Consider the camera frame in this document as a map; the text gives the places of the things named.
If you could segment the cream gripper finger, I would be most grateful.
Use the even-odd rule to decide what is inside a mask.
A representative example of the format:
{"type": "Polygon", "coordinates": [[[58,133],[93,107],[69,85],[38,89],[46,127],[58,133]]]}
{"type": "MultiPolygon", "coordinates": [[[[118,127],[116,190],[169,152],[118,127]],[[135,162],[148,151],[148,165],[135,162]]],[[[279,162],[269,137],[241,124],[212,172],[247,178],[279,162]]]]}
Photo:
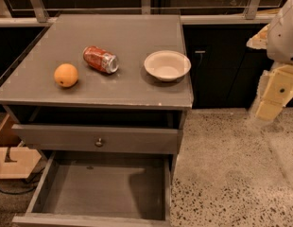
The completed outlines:
{"type": "Polygon", "coordinates": [[[266,49],[268,29],[269,24],[265,25],[257,34],[249,38],[246,46],[252,49],[266,49]]]}
{"type": "Polygon", "coordinates": [[[279,63],[266,77],[267,85],[260,95],[255,116],[272,121],[293,98],[293,65],[279,63]]]}

